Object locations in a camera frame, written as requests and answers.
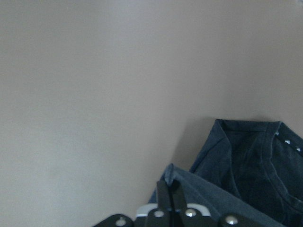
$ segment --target clothing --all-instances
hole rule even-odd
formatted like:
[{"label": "clothing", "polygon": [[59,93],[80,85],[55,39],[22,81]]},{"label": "clothing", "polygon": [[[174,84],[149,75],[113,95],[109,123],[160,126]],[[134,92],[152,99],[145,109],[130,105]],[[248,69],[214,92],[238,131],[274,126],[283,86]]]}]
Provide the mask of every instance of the clothing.
[{"label": "clothing", "polygon": [[[190,195],[185,195],[190,202],[209,203],[219,215],[232,211],[250,217],[259,210],[285,226],[303,227],[301,152],[302,138],[282,122],[216,120],[189,173],[182,172],[181,184],[191,188],[186,191]],[[173,171],[171,177],[180,172],[170,171]],[[210,186],[207,184],[205,188],[205,182],[229,193],[228,196],[211,196],[214,188],[208,191]],[[230,196],[233,199],[226,203],[226,197]],[[246,211],[235,207],[233,203],[238,202],[249,204],[255,209]],[[270,218],[267,216],[262,216],[259,223],[276,226],[277,223],[269,223]]]},{"label": "clothing", "polygon": [[[161,179],[165,180],[168,185],[171,185],[173,180],[178,180],[182,185],[186,202],[206,206],[211,213],[212,219],[216,221],[223,214],[234,212],[250,218],[265,227],[284,227],[213,183],[182,170],[173,164],[166,168]],[[149,203],[156,203],[155,192]]]}]

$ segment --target gray surface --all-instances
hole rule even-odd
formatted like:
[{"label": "gray surface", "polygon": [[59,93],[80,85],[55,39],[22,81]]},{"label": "gray surface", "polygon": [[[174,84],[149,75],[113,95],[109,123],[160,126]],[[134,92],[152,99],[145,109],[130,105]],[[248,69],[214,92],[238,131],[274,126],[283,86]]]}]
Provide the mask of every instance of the gray surface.
[{"label": "gray surface", "polygon": [[134,217],[215,118],[303,136],[302,21],[297,0],[0,1],[0,226]]}]

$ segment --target silver bolt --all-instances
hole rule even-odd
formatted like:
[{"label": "silver bolt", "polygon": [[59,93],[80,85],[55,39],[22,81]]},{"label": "silver bolt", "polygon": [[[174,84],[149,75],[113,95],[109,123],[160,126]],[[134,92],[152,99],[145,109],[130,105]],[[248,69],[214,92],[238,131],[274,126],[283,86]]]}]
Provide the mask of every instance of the silver bolt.
[{"label": "silver bolt", "polygon": [[227,216],[225,218],[225,221],[230,225],[236,225],[238,223],[238,220],[234,216]]},{"label": "silver bolt", "polygon": [[164,212],[161,210],[157,210],[154,212],[154,216],[156,216],[157,218],[161,218],[164,216]]},{"label": "silver bolt", "polygon": [[126,221],[124,218],[120,218],[118,221],[116,221],[116,226],[122,227],[126,225]]},{"label": "silver bolt", "polygon": [[189,217],[193,217],[193,216],[197,215],[196,211],[194,209],[191,209],[191,208],[187,209],[185,211],[185,214],[186,214],[186,216],[189,216]]}]

